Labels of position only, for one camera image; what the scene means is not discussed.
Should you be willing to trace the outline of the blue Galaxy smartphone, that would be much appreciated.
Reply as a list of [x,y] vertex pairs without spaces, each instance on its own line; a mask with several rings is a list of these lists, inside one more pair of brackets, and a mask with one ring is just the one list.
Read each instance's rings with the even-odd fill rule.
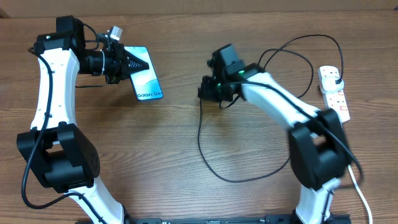
[[149,64],[148,70],[132,73],[130,76],[138,101],[159,100],[164,97],[152,60],[145,46],[127,46],[125,49]]

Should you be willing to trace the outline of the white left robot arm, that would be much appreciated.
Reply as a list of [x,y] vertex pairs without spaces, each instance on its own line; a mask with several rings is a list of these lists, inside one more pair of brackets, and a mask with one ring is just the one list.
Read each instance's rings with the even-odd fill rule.
[[17,135],[17,148],[26,162],[21,196],[28,207],[27,179],[34,174],[58,199],[74,200],[92,223],[132,223],[100,179],[100,159],[75,118],[76,78],[79,74],[104,76],[117,84],[133,73],[149,69],[120,43],[122,30],[112,27],[95,34],[95,47],[86,47],[87,25],[73,16],[56,19],[53,33],[37,37],[29,52],[40,66],[37,109],[28,132]]

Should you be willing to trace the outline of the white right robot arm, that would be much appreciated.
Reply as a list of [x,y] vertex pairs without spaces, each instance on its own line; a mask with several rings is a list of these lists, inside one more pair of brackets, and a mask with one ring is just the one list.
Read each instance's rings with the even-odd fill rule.
[[291,215],[266,222],[350,223],[349,216],[330,212],[346,168],[356,161],[336,111],[299,100],[258,64],[246,65],[231,44],[214,51],[207,65],[212,74],[198,88],[201,100],[232,101],[238,95],[287,131],[291,168],[302,185],[300,200]]

